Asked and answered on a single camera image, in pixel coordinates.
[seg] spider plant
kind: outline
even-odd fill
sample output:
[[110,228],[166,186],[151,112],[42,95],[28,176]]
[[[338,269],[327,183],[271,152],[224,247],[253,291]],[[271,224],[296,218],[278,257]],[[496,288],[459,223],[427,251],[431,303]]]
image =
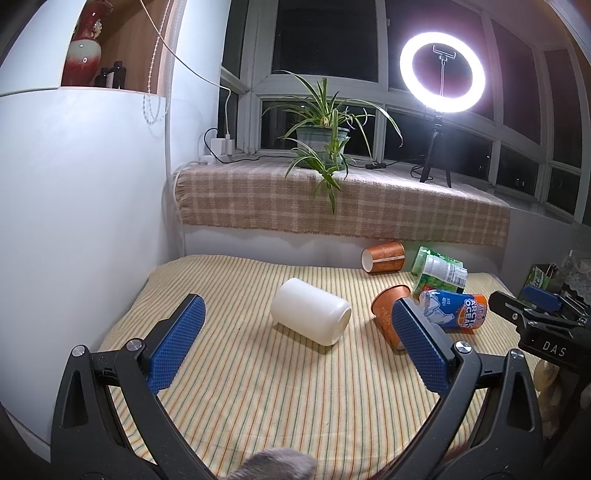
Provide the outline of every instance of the spider plant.
[[[323,78],[321,82],[317,82],[317,88],[312,87],[310,82],[308,82],[303,76],[298,75],[297,73],[288,72],[286,70],[281,70],[282,72],[286,72],[295,78],[297,78],[300,83],[306,88],[309,95],[307,96],[299,96],[299,95],[288,95],[286,97],[282,97],[278,99],[278,102],[296,102],[297,104],[303,105],[289,105],[285,108],[286,112],[296,114],[300,120],[291,127],[285,135],[281,138],[286,139],[288,138],[294,131],[296,131],[300,127],[304,127],[306,125],[317,125],[320,127],[326,127],[327,129],[331,129],[336,124],[337,127],[341,125],[348,125],[351,128],[355,128],[355,125],[361,131],[363,135],[363,140],[365,141],[365,146],[368,149],[368,155],[371,157],[371,148],[369,147],[369,142],[367,136],[365,135],[365,130],[363,129],[363,125],[367,122],[369,117],[375,116],[371,115],[367,112],[355,115],[349,112],[347,104],[354,103],[361,106],[368,106],[371,108],[375,108],[376,111],[379,111],[386,119],[390,122],[390,124],[396,130],[396,133],[400,137],[402,141],[402,133],[400,133],[400,129],[396,122],[392,119],[392,117],[388,114],[386,110],[384,110],[379,105],[375,103],[368,102],[366,100],[358,100],[358,99],[345,99],[341,101],[337,101],[337,97],[339,96],[339,92],[336,92],[332,97],[328,95],[328,80]],[[273,108],[280,107],[280,104],[273,104],[269,108],[265,110],[263,115],[267,113],[269,110]],[[333,115],[333,111],[337,110],[336,117]]]
[[298,147],[293,149],[295,150],[295,160],[291,162],[287,172],[285,173],[285,177],[287,178],[292,169],[300,163],[305,163],[310,168],[320,173],[322,180],[320,180],[320,183],[314,189],[312,197],[316,197],[318,189],[324,186],[330,200],[330,207],[333,214],[336,213],[335,190],[341,190],[339,182],[333,178],[333,175],[336,171],[344,168],[346,171],[345,178],[347,178],[347,175],[349,174],[348,161],[350,160],[343,154],[343,149],[346,143],[349,141],[349,137],[343,140],[339,140],[338,138],[338,124],[336,122],[338,114],[339,111],[337,109],[332,111],[331,136],[330,141],[324,146],[324,158],[321,158],[318,152],[314,151],[301,140],[294,140],[298,144]]

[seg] tripod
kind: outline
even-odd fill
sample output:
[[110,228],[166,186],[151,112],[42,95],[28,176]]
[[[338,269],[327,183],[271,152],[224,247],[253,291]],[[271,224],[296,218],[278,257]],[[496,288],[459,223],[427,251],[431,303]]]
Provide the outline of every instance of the tripod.
[[[443,96],[443,85],[444,85],[444,75],[445,75],[445,65],[448,60],[453,60],[456,58],[456,52],[446,53],[444,51],[438,50],[433,46],[433,53],[437,53],[439,55],[439,60],[441,60],[441,82],[439,87],[439,95]],[[425,156],[425,163],[423,165],[423,172],[421,173],[421,180],[420,183],[425,183],[429,178],[429,172],[431,172],[431,154],[433,153],[433,145],[435,144],[435,139],[442,135],[441,132],[441,125],[443,123],[443,114],[438,113],[435,117],[433,122],[433,134],[431,136],[431,143],[429,143],[429,149],[427,150],[427,155]],[[445,171],[447,186],[452,187],[452,177],[448,169]]]

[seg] white cable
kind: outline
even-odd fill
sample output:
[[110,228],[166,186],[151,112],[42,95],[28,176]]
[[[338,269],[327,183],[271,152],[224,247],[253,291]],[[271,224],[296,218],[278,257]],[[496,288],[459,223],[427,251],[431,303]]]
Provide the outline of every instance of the white cable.
[[[166,15],[168,14],[168,9],[170,7],[170,2],[171,0],[168,0],[168,2],[166,3],[166,8],[164,9],[164,15],[162,16],[162,21],[160,22],[160,29],[158,30],[158,33],[162,34],[162,31],[164,30],[164,23],[166,21]],[[154,123],[156,123],[156,121],[158,120],[158,114],[160,113],[160,97],[158,97],[158,111],[156,112],[156,115],[154,115],[153,111],[152,111],[152,97],[151,97],[151,93],[152,93],[152,71],[154,70],[154,62],[156,59],[156,53],[158,51],[158,44],[160,43],[160,36],[156,37],[156,43],[154,44],[154,51],[152,52],[152,60],[150,61],[150,70],[148,72],[148,110],[150,112],[150,118],[148,118],[148,113],[146,112],[146,95],[144,95],[144,118],[146,119],[146,121],[148,122],[149,125],[153,125]],[[166,109],[164,110],[164,115],[167,114],[168,109],[170,108],[170,104],[166,105]]]
[[232,94],[232,91],[228,87],[224,87],[223,85],[220,85],[219,83],[211,82],[210,80],[207,80],[206,78],[202,77],[197,72],[195,72],[195,70],[193,70],[189,65],[187,65],[184,61],[182,61],[180,58],[178,58],[176,53],[173,52],[172,48],[170,48],[168,46],[168,44],[166,43],[164,37],[159,32],[158,27],[156,27],[156,24],[154,23],[154,20],[152,20],[152,17],[150,16],[150,12],[148,12],[148,8],[146,7],[144,0],[139,0],[139,3],[142,4],[142,7],[144,8],[144,12],[146,13],[148,18],[150,19],[150,23],[152,24],[152,26],[156,30],[156,33],[158,34],[158,37],[160,38],[160,40],[162,40],[162,45],[164,45],[166,47],[166,49],[173,55],[174,58],[176,58],[180,63],[182,63],[187,68],[187,70],[189,70],[195,76],[201,78],[204,82],[208,82],[210,85],[213,85],[215,87],[219,87],[219,88],[222,88],[222,89],[228,91],[228,98],[226,98],[226,107],[225,107],[225,119],[226,119],[226,135],[229,137],[230,132],[229,132],[229,127],[228,127],[228,102],[230,101],[230,95]]
[[185,163],[184,165],[181,165],[179,168],[177,168],[174,173],[173,173],[173,202],[174,202],[174,207],[176,210],[176,214],[178,216],[178,222],[181,226],[181,249],[183,251],[183,256],[186,257],[187,256],[187,244],[186,244],[186,240],[185,240],[185,234],[184,234],[184,223],[183,223],[183,214],[181,213],[181,206],[179,205],[178,201],[177,201],[177,184],[178,184],[178,178],[180,177],[181,173],[183,172],[183,170],[185,168],[187,168],[189,165],[196,163],[195,160],[191,160],[190,162]]

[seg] lace doily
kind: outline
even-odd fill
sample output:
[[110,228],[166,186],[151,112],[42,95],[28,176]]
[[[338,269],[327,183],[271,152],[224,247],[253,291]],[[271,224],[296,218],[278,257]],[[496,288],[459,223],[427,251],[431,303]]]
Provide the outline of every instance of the lace doily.
[[578,257],[576,252],[571,252],[564,259],[561,270],[567,276],[565,283],[591,305],[591,259]]

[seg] striped bed sheet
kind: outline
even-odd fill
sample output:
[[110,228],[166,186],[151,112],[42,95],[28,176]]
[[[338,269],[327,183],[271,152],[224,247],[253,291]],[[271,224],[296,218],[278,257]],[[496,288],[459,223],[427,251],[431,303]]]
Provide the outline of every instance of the striped bed sheet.
[[[343,337],[320,346],[273,325],[271,300],[291,277],[348,300],[353,314]],[[427,391],[408,355],[395,352],[370,311],[375,296],[410,273],[369,276],[362,270],[293,267],[219,255],[185,257],[157,268],[102,349],[144,338],[189,293],[201,295],[206,324],[172,385],[158,395],[203,462],[227,476],[253,453],[291,447],[318,460],[317,479],[365,479],[395,459],[438,396]],[[470,274],[467,292],[507,291],[488,274]],[[452,333],[482,353],[505,355],[518,335],[489,313],[472,333]],[[535,358],[527,355],[531,368]],[[151,456],[125,405],[113,399],[137,455]],[[452,449],[470,435],[484,391],[478,391]]]

